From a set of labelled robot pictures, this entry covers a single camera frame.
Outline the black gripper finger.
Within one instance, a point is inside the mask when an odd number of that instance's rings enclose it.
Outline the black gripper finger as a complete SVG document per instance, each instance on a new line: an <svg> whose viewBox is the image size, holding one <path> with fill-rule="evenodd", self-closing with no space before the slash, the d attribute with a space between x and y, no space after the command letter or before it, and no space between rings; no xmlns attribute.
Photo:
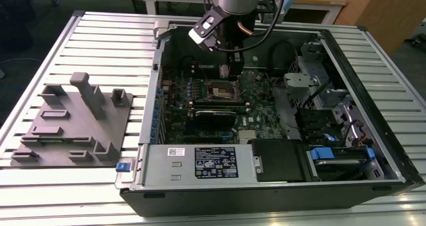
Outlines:
<svg viewBox="0 0 426 226"><path fill-rule="evenodd" d="M237 78L241 75L241 72L244 69L244 65L245 65L244 62L245 62L245 58L244 58L243 52L228 54L228 69L230 69L228 80L230 81L237 81Z"/></svg>

